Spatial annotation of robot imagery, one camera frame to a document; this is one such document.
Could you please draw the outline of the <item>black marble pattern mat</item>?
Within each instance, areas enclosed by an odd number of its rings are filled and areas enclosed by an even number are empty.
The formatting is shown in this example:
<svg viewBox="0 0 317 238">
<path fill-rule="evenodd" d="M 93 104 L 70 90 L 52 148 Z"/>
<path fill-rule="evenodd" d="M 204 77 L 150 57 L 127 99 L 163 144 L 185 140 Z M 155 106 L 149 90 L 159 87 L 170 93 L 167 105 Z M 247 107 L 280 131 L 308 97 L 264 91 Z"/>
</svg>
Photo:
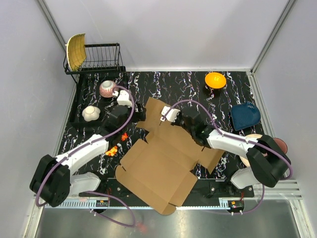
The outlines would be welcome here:
<svg viewBox="0 0 317 238">
<path fill-rule="evenodd" d="M 249 74 L 245 71 L 221 71 L 226 78 L 226 86 L 221 90 L 210 89 L 205 84 L 203 71 L 148 71 L 127 72 L 128 88 L 135 100 L 145 106 L 149 97 L 159 99 L 169 105 L 191 99 L 200 102 L 213 115 L 221 129 L 239 135 L 251 133 L 264 134 L 261 122 L 257 125 L 235 131 L 231 119 L 231 108 L 247 101 L 256 104 L 253 90 L 249 82 Z M 58 154 L 69 151 L 89 139 L 98 127 L 74 128 L 69 122 L 63 132 Z M 76 174 L 99 172 L 108 178 L 114 178 L 114 172 L 120 159 L 128 152 L 138 139 L 145 139 L 147 131 L 136 128 L 136 123 L 129 124 L 124 133 L 129 136 L 124 142 L 117 144 L 118 152 L 109 157 L 104 153 L 82 166 Z M 212 172 L 197 164 L 193 169 L 199 179 L 228 179 L 235 171 L 245 165 L 238 155 L 224 153 Z"/>
</svg>

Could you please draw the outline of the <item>red patterned bowl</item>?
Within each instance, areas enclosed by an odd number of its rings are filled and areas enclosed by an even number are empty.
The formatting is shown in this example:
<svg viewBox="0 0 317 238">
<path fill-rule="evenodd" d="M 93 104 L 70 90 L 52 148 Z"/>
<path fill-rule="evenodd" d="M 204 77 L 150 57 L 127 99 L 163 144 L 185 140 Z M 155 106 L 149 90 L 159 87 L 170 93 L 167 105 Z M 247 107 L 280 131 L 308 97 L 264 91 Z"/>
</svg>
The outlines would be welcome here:
<svg viewBox="0 0 317 238">
<path fill-rule="evenodd" d="M 106 80 L 101 83 L 99 88 L 100 95 L 104 98 L 111 98 L 113 96 L 118 96 L 119 92 L 116 88 L 116 83 L 111 80 Z"/>
</svg>

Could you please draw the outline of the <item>dark blue bowl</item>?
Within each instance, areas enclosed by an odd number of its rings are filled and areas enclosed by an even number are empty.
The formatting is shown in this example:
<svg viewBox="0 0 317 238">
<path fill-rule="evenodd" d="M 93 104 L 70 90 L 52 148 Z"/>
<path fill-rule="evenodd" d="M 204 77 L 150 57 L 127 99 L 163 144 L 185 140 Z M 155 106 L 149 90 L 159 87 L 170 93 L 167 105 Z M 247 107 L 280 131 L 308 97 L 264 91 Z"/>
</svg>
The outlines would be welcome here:
<svg viewBox="0 0 317 238">
<path fill-rule="evenodd" d="M 236 131 L 257 125 L 261 120 L 260 110 L 249 101 L 233 106 L 230 113 Z"/>
</svg>

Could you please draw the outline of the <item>cream floral plate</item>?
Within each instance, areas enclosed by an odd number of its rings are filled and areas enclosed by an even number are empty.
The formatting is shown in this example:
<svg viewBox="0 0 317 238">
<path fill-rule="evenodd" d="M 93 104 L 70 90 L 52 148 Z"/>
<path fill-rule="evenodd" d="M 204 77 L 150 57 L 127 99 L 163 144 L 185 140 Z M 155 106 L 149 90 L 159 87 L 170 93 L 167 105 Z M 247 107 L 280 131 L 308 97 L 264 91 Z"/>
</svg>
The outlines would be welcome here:
<svg viewBox="0 0 317 238">
<path fill-rule="evenodd" d="M 247 138 L 255 138 L 255 139 L 258 139 L 258 138 L 261 138 L 262 135 L 261 135 L 261 134 L 249 134 L 249 135 L 246 135 L 246 137 L 247 137 Z M 246 167 L 250 167 L 250 163 L 249 163 L 248 159 L 246 159 L 246 158 L 240 156 L 240 160 L 242 161 L 242 163 L 243 163 Z"/>
</svg>

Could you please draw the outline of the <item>red orange leaf toy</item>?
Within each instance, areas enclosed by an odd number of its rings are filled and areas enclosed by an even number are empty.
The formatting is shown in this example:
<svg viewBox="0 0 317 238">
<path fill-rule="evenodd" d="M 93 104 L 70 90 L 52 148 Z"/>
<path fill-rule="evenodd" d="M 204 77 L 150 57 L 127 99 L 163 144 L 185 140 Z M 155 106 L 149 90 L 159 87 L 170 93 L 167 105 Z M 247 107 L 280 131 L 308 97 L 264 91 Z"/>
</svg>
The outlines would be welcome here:
<svg viewBox="0 0 317 238">
<path fill-rule="evenodd" d="M 122 141 L 125 141 L 129 136 L 127 135 L 127 133 L 124 133 L 122 136 L 121 136 L 121 140 Z"/>
</svg>

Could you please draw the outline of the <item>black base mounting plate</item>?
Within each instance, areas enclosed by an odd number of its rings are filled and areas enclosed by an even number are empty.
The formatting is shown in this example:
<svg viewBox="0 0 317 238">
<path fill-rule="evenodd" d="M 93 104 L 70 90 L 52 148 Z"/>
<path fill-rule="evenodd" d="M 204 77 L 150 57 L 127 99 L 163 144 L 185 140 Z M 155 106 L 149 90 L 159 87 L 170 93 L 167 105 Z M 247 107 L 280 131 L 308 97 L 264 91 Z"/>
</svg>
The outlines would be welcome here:
<svg viewBox="0 0 317 238">
<path fill-rule="evenodd" d="M 129 207 L 147 207 L 148 204 L 138 198 L 114 178 L 101 182 L 96 192 L 113 195 Z M 253 187 L 242 190 L 219 179 L 199 179 L 185 199 L 183 206 L 217 206 L 220 198 L 253 198 Z"/>
</svg>

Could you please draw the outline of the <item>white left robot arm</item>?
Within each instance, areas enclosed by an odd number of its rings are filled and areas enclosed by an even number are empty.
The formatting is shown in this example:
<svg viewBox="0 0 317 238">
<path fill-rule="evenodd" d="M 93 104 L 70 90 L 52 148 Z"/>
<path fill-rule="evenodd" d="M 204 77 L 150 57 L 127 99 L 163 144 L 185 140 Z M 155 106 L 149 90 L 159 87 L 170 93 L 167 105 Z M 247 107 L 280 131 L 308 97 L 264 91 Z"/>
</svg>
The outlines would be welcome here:
<svg viewBox="0 0 317 238">
<path fill-rule="evenodd" d="M 145 119 L 146 108 L 140 103 L 133 108 L 116 105 L 89 139 L 55 157 L 43 156 L 29 185 L 36 199 L 43 199 L 51 207 L 57 207 L 70 195 L 87 191 L 95 196 L 104 195 L 107 184 L 96 172 L 77 175 L 76 171 L 119 143 L 129 123 Z"/>
</svg>

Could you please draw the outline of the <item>left controller box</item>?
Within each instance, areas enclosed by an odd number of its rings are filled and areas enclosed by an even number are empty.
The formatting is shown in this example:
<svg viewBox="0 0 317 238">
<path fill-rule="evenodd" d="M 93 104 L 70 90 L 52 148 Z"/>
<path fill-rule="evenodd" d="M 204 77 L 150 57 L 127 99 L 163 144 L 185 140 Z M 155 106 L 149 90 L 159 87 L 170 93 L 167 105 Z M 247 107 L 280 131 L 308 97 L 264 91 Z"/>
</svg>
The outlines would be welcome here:
<svg viewBox="0 0 317 238">
<path fill-rule="evenodd" d="M 97 199 L 96 200 L 96 207 L 97 208 L 107 208 L 109 206 L 109 199 Z"/>
</svg>

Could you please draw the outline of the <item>white flower-shaped bowl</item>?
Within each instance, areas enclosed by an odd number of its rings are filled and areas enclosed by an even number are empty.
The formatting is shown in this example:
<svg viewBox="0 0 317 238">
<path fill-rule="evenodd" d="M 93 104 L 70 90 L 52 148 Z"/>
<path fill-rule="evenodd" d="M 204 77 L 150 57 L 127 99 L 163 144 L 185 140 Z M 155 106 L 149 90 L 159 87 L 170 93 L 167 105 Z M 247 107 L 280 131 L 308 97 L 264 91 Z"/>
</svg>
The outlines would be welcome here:
<svg viewBox="0 0 317 238">
<path fill-rule="evenodd" d="M 101 110 L 95 106 L 87 106 L 83 112 L 82 117 L 86 122 L 95 121 L 100 117 Z"/>
</svg>

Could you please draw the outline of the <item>yellow red flower toy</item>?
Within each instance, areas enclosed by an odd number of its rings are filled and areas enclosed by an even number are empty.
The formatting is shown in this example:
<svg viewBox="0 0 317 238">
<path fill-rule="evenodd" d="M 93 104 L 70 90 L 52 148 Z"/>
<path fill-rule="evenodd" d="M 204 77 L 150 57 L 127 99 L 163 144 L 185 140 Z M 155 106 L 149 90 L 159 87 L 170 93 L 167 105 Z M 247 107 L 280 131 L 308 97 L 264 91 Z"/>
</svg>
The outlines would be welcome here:
<svg viewBox="0 0 317 238">
<path fill-rule="evenodd" d="M 115 155 L 117 154 L 117 152 L 118 152 L 117 146 L 113 146 L 111 149 L 109 149 L 108 151 L 106 151 L 105 154 L 106 154 L 107 156 L 113 157 L 113 156 L 115 156 Z"/>
</svg>

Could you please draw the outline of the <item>right controller box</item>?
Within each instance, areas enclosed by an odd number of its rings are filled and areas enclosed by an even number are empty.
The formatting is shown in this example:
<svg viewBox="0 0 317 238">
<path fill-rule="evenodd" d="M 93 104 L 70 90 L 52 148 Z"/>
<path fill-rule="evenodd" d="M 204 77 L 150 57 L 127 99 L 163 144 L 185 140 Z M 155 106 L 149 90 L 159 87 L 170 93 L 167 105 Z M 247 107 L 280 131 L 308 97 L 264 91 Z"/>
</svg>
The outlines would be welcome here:
<svg viewBox="0 0 317 238">
<path fill-rule="evenodd" d="M 236 200 L 236 201 L 231 200 L 228 202 L 228 205 L 229 205 L 231 210 L 238 210 L 238 211 L 243 210 L 245 207 L 244 201 L 242 201 L 242 200 Z"/>
</svg>

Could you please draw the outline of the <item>brown cardboard box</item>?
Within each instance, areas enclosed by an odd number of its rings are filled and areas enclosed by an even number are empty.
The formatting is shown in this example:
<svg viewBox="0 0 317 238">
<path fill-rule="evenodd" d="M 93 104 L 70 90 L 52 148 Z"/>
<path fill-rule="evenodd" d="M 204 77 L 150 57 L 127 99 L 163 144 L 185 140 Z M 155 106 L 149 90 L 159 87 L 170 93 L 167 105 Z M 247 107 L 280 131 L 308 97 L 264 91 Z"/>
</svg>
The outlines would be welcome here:
<svg viewBox="0 0 317 238">
<path fill-rule="evenodd" d="M 148 131 L 120 160 L 115 177 L 118 182 L 162 215 L 182 206 L 198 178 L 192 174 L 196 164 L 212 172 L 223 150 L 202 148 L 179 126 L 162 122 L 166 104 L 149 98 L 146 120 L 137 124 Z"/>
</svg>

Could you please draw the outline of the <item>pink glass cup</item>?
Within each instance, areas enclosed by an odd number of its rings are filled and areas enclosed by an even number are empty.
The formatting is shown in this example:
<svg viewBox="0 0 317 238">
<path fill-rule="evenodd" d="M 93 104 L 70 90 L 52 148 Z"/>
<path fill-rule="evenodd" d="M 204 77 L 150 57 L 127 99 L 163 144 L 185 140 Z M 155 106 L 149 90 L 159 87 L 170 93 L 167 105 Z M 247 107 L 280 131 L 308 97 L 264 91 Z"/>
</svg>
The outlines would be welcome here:
<svg viewBox="0 0 317 238">
<path fill-rule="evenodd" d="M 287 144 L 280 138 L 274 138 L 275 143 L 280 147 L 283 153 L 287 153 L 288 147 Z"/>
</svg>

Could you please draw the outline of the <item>aluminium frame rail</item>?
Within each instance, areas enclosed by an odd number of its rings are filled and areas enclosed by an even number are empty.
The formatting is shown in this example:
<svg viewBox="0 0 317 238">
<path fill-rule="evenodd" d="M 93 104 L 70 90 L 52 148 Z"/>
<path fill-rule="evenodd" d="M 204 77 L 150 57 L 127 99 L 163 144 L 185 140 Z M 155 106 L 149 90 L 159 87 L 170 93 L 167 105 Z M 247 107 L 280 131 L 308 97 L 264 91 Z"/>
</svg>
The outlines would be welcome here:
<svg viewBox="0 0 317 238">
<path fill-rule="evenodd" d="M 255 184 L 252 186 L 254 197 L 258 198 L 262 193 L 262 186 Z M 268 199 L 278 199 L 280 197 L 286 197 L 290 199 L 301 198 L 298 185 L 295 181 L 281 181 L 274 188 L 265 188 L 265 195 Z"/>
</svg>

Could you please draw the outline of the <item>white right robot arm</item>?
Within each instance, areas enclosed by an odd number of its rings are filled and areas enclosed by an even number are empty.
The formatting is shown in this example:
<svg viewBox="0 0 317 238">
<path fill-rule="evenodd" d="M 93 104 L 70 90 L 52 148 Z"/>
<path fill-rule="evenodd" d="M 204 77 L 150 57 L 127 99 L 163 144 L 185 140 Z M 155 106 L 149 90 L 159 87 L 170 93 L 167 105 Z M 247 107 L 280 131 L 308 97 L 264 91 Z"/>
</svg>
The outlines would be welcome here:
<svg viewBox="0 0 317 238">
<path fill-rule="evenodd" d="M 290 171 L 290 160 L 274 139 L 268 135 L 249 138 L 225 132 L 203 122 L 198 112 L 172 110 L 167 116 L 172 125 L 185 129 L 200 146 L 219 149 L 248 160 L 249 166 L 237 170 L 225 184 L 229 196 L 237 196 L 243 188 L 262 184 L 273 188 Z"/>
</svg>

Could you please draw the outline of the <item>controller box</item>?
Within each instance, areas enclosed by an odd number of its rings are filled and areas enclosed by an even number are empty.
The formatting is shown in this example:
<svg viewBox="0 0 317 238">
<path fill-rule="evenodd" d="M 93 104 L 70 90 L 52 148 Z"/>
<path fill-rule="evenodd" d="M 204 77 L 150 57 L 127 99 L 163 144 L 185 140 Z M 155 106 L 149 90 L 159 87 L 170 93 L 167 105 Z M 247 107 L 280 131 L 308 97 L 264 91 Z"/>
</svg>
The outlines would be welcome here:
<svg viewBox="0 0 317 238">
<path fill-rule="evenodd" d="M 238 210 L 238 211 L 243 210 L 245 207 L 244 201 L 242 201 L 242 200 L 236 200 L 236 201 L 231 200 L 228 202 L 228 205 L 229 205 L 231 210 Z"/>
<path fill-rule="evenodd" d="M 109 206 L 109 199 L 97 199 L 96 200 L 96 207 L 97 208 L 107 208 Z"/>
</svg>

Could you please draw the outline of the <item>orange bowl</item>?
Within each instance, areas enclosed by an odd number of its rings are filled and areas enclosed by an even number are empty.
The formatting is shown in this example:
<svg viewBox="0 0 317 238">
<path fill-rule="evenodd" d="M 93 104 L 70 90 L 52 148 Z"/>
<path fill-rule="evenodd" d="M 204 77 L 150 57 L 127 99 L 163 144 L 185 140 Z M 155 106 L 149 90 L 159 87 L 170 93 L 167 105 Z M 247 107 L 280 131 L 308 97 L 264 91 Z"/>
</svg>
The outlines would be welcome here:
<svg viewBox="0 0 317 238">
<path fill-rule="evenodd" d="M 205 76 L 205 83 L 212 89 L 221 89 L 226 85 L 226 78 L 218 72 L 210 72 Z"/>
</svg>

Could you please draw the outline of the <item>yellow woven plate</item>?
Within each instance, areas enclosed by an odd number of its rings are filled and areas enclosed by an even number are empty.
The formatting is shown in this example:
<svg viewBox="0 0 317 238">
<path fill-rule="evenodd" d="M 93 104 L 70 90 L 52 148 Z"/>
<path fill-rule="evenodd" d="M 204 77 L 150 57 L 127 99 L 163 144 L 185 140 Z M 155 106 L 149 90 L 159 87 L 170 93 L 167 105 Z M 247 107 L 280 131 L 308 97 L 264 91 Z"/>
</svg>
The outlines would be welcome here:
<svg viewBox="0 0 317 238">
<path fill-rule="evenodd" d="M 86 59 L 85 35 L 76 34 L 66 44 L 66 57 L 71 71 L 78 71 Z"/>
</svg>

